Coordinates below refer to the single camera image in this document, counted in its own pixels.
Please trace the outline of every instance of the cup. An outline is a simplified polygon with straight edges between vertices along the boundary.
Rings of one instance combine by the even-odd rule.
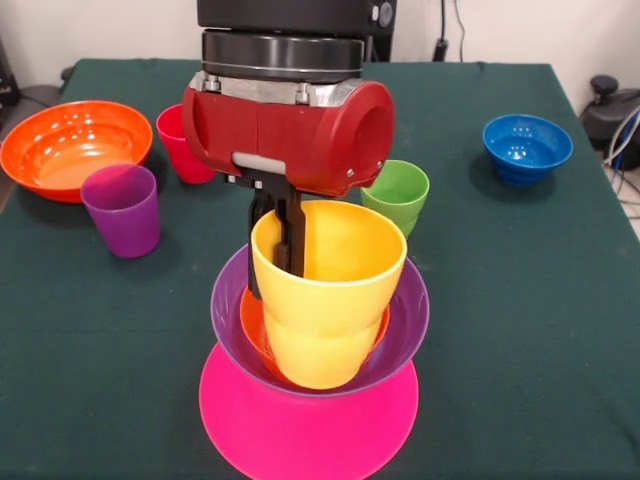
[[[360,190],[362,204],[391,219],[408,238],[427,200],[429,185],[420,167],[387,160],[373,185]]]
[[[182,128],[181,104],[169,107],[158,115],[156,128],[180,180],[195,185],[206,183],[215,176],[216,171],[202,163],[187,144]]]
[[[265,329],[282,374],[313,389],[344,385],[358,372],[379,331],[407,255],[400,229],[359,205],[302,202],[304,278],[274,263],[281,225],[273,211],[251,232]]]
[[[158,245],[158,191],[146,168],[119,164],[98,170],[85,180],[80,196],[114,255],[141,257]]]

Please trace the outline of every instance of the orange bowl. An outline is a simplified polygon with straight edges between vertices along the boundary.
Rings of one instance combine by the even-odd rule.
[[[380,341],[384,337],[384,334],[387,332],[390,317],[391,309],[389,308],[389,305],[387,305],[384,309],[384,313],[382,314],[380,330],[378,330],[378,335],[371,347],[369,355],[371,355],[371,353],[378,347]],[[267,331],[264,327],[262,302],[253,296],[249,291],[249,288],[245,288],[244,292],[242,292],[242,298],[240,300],[240,323],[242,324],[244,336],[249,340],[249,343],[256,352],[258,352],[260,360],[262,360],[265,367],[267,367],[267,369],[269,369],[269,371],[280,381],[291,384],[292,382],[280,372],[280,369],[276,364],[276,359],[273,356],[273,352],[269,347],[269,339],[267,338]]]
[[[80,187],[96,170],[140,165],[151,124],[137,110],[114,102],[56,105],[27,118],[5,138],[0,165],[17,184],[50,200],[82,203]]]

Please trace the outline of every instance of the yellow cup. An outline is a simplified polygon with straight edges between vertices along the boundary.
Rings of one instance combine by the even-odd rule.
[[[366,359],[407,243],[391,220],[359,205],[313,200],[302,202],[302,209],[304,278],[273,264],[281,238],[274,212],[251,232],[254,269],[282,373],[308,388],[334,388],[353,378]]]

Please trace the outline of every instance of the cup rim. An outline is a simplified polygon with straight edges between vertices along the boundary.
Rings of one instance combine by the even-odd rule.
[[[182,104],[176,103],[175,105],[170,105],[169,107],[165,108],[162,112],[160,112],[160,114],[156,117],[156,130],[158,130],[158,133],[160,134],[161,137],[165,137],[171,140],[177,140],[179,142],[186,142],[187,139],[185,137],[176,137],[175,135],[169,135],[165,131],[165,129],[160,128],[160,119],[163,118],[167,113],[176,109],[182,109]]]
[[[267,258],[262,254],[262,252],[260,251],[259,248],[254,247],[255,245],[255,236],[256,236],[256,230],[258,229],[258,226],[261,224],[261,222],[264,222],[266,217],[268,215],[275,215],[275,212],[272,210],[269,213],[267,213],[266,215],[263,215],[260,220],[258,220],[256,222],[256,224],[253,226],[253,229],[251,230],[251,251],[249,252],[250,254],[253,254],[253,252],[255,252],[258,257],[260,258],[261,262],[263,264],[265,264],[267,266],[267,268],[269,268],[270,270],[282,274],[287,278],[290,278],[292,280],[296,280],[302,284],[305,285],[313,285],[313,286],[322,286],[322,287],[328,287],[328,288],[345,288],[345,287],[357,287],[357,286],[361,286],[361,285],[367,285],[369,283],[374,283],[379,281],[380,279],[387,277],[389,275],[391,275],[391,272],[395,271],[398,266],[400,266],[400,268],[402,268],[402,266],[404,265],[404,262],[407,258],[407,239],[404,236],[404,234],[402,233],[402,230],[400,230],[400,228],[393,223],[391,220],[389,220],[387,217],[385,217],[384,215],[382,215],[381,213],[376,212],[375,210],[371,210],[370,208],[367,207],[363,207],[362,205],[358,205],[356,203],[350,203],[350,202],[341,202],[341,201],[337,201],[337,200],[305,200],[302,203],[338,203],[338,204],[344,204],[347,205],[349,207],[352,208],[356,208],[356,209],[362,209],[362,210],[366,210],[369,214],[377,216],[378,218],[380,218],[383,222],[385,222],[387,225],[389,225],[398,235],[398,237],[401,239],[401,244],[402,244],[402,252],[401,255],[399,256],[398,260],[396,260],[396,262],[389,268],[387,268],[384,272],[379,273],[378,275],[374,275],[373,277],[369,277],[369,278],[365,278],[363,280],[353,280],[350,282],[325,282],[325,281],[321,281],[321,280],[312,280],[309,278],[304,278],[304,277],[298,277],[296,275],[293,275],[289,272],[287,272],[286,270],[282,270],[281,268],[276,267],[272,262],[268,261]]]
[[[380,200],[379,198],[374,197],[371,194],[371,188],[373,187],[373,185],[371,187],[363,187],[363,188],[361,188],[360,190],[362,191],[363,194],[365,194],[371,200],[379,203],[380,205],[385,205],[385,206],[389,206],[389,207],[401,207],[401,206],[413,205],[413,204],[416,204],[416,203],[419,203],[419,202],[423,201],[427,197],[427,195],[429,194],[429,190],[431,189],[431,181],[429,180],[429,176],[427,175],[427,172],[422,170],[415,163],[407,162],[406,160],[389,159],[389,160],[387,160],[385,162],[385,164],[387,164],[387,163],[395,163],[395,164],[400,164],[400,165],[406,165],[406,166],[411,167],[413,170],[419,172],[420,175],[422,175],[422,177],[427,182],[427,188],[425,189],[425,191],[418,198],[416,198],[415,200],[411,200],[410,202],[385,202],[384,200]]]
[[[146,197],[144,197],[142,200],[137,202],[136,204],[131,205],[129,207],[124,207],[124,208],[106,208],[105,209],[105,208],[96,207],[92,202],[88,202],[86,197],[85,197],[85,185],[89,182],[89,180],[94,175],[97,175],[100,172],[103,172],[105,170],[114,169],[114,168],[120,168],[120,167],[130,167],[130,168],[133,168],[134,170],[144,171],[145,175],[148,175],[151,178],[151,182],[152,182],[152,188],[151,188],[151,191],[149,192],[149,194]],[[96,212],[102,212],[102,213],[124,213],[124,212],[127,212],[129,210],[132,210],[132,209],[138,207],[142,203],[144,203],[147,200],[149,200],[156,193],[157,188],[158,188],[158,182],[156,181],[156,177],[155,177],[155,175],[153,173],[151,173],[151,171],[148,168],[145,168],[142,165],[133,165],[133,164],[130,164],[130,163],[116,163],[114,165],[109,165],[107,167],[104,167],[104,168],[101,168],[99,170],[96,170],[91,175],[89,175],[85,179],[85,181],[82,183],[82,187],[80,187],[80,198],[82,199],[82,203],[87,208],[91,208],[92,210],[94,210]]]

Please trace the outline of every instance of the red cup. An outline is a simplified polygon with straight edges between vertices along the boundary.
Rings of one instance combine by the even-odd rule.
[[[180,180],[198,184],[206,183],[215,177],[216,171],[198,160],[187,144],[182,128],[181,104],[169,107],[158,115],[156,128]]]

